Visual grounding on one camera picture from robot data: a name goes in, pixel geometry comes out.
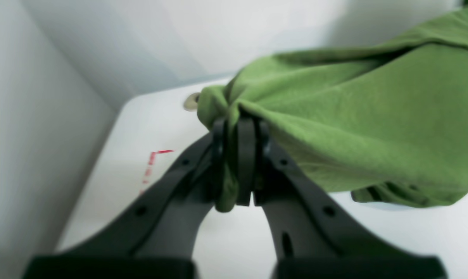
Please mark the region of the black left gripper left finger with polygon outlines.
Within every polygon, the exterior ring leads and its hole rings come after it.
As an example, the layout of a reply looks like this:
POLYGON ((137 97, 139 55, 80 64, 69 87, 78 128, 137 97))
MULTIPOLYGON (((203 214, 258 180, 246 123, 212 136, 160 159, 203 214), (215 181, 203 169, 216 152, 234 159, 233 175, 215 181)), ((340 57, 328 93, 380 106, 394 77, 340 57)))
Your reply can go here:
POLYGON ((34 258, 23 278, 197 279, 193 248, 222 188, 225 124, 216 120, 99 233, 66 252, 34 258))

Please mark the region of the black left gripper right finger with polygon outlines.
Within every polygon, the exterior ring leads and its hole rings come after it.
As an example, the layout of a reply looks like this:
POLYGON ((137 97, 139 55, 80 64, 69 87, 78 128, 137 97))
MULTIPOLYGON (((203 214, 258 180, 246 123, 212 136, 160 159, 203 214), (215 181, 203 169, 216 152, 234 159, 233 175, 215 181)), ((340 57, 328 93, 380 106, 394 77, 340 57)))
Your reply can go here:
POLYGON ((398 248, 371 233, 298 168, 262 120, 236 125, 239 193, 254 196, 272 234, 273 279, 446 279, 440 260, 398 248))

